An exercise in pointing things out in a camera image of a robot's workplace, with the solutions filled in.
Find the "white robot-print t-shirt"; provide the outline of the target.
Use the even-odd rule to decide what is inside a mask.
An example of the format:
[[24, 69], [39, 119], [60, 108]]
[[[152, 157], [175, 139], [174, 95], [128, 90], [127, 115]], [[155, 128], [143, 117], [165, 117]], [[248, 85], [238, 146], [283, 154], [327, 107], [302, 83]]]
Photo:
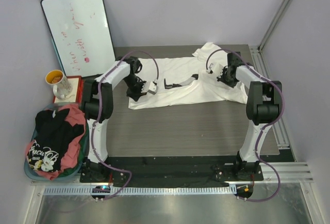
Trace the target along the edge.
[[157, 93], [148, 93], [138, 101], [129, 99], [128, 108], [138, 110], [216, 101], [246, 104], [248, 96], [242, 82], [231, 88], [206, 71], [208, 56], [219, 48], [208, 42], [191, 57], [156, 58], [159, 68]]

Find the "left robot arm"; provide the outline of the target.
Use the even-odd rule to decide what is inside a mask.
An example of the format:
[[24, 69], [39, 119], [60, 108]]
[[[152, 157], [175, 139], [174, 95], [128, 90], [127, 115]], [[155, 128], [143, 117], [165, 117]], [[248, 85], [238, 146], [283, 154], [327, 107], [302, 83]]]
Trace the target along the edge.
[[141, 69], [140, 60], [131, 56], [115, 61], [112, 67], [97, 78], [85, 80], [81, 110], [89, 128], [89, 162], [101, 164], [108, 158], [107, 124], [114, 109], [114, 88], [124, 81], [127, 86], [126, 96], [134, 101], [147, 94], [147, 82], [137, 76]]

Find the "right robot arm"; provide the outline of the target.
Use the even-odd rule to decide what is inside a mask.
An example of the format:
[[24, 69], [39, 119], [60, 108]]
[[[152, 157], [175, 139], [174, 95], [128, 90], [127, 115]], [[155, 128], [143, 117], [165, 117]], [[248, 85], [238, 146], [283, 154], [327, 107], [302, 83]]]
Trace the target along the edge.
[[233, 173], [257, 174], [265, 137], [283, 114], [282, 84], [260, 75], [250, 64], [244, 63], [239, 52], [227, 54], [227, 66], [218, 81], [230, 87], [243, 83], [249, 89], [245, 109], [249, 126], [237, 152]]

